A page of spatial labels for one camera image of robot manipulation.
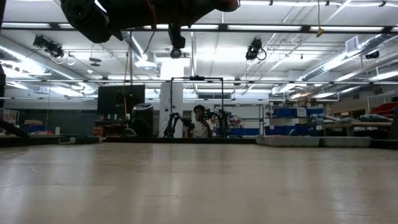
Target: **blue container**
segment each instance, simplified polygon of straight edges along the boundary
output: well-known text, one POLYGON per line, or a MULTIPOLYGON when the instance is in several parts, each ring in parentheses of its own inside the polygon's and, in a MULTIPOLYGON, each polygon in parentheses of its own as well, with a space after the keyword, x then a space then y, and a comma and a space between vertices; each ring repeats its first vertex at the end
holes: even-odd
POLYGON ((276 109, 274 110, 273 116, 276 117, 288 117, 294 115, 294 109, 276 109))
POLYGON ((307 109, 307 116, 311 116, 313 114, 322 114, 323 109, 307 109))

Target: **monitor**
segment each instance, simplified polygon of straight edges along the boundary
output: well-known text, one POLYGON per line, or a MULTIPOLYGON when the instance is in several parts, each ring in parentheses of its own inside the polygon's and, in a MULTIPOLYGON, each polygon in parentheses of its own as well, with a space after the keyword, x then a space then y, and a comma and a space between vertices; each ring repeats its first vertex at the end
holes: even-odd
POLYGON ((124 100, 126 97, 127 113, 131 113, 134 106, 145 103, 145 85, 101 86, 98 88, 98 114, 124 114, 124 100))

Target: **wire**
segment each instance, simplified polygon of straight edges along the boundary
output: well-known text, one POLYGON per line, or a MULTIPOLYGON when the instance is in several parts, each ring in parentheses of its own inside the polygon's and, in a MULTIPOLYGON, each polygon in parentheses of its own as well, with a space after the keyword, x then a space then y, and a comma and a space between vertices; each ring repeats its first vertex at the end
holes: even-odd
POLYGON ((265 56, 264 56, 264 58, 259 58, 259 56, 257 55, 257 59, 258 59, 259 61, 263 61, 263 60, 265 60, 265 59, 267 58, 267 52, 266 52, 266 50, 264 50, 263 48, 261 48, 261 50, 264 52, 265 56))
POLYGON ((148 7, 149 7, 149 9, 150 9, 150 11, 152 12, 152 15, 153 15, 153 17, 154 17, 154 31, 153 31, 153 33, 152 33, 152 35, 150 36, 150 39, 149 39, 149 41, 148 41, 148 45, 147 45, 147 48, 145 49, 145 51, 142 53, 142 54, 145 54, 147 51, 148 51, 148 49, 149 49, 149 46, 150 46, 150 43, 152 42, 152 39, 154 38, 154 36, 155 36, 155 33, 156 33, 156 13, 155 13, 155 11, 154 11, 154 9, 153 9, 153 7, 152 7, 152 4, 150 3, 150 1, 149 0, 146 0, 146 2, 147 2, 147 4, 148 4, 148 7))

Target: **person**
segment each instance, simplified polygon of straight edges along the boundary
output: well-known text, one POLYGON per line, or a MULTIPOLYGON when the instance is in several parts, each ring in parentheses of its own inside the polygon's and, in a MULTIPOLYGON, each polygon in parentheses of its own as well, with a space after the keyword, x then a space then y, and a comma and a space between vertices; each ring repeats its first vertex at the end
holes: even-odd
POLYGON ((197 105, 194 107, 193 112, 195 118, 192 120, 194 124, 193 129, 188 129, 189 138, 212 138, 213 137, 213 125, 210 120, 204 119, 205 107, 197 105))

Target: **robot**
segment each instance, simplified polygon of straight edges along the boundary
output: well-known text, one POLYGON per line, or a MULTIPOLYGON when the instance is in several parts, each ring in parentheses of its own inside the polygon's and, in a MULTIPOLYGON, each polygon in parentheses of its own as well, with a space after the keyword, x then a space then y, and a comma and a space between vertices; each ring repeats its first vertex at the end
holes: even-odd
POLYGON ((69 23, 96 44, 113 35, 123 40, 123 29, 169 25, 173 45, 170 56, 181 56, 185 38, 181 26, 190 27, 197 20, 217 9, 232 12, 240 0, 61 0, 61 8, 69 23))

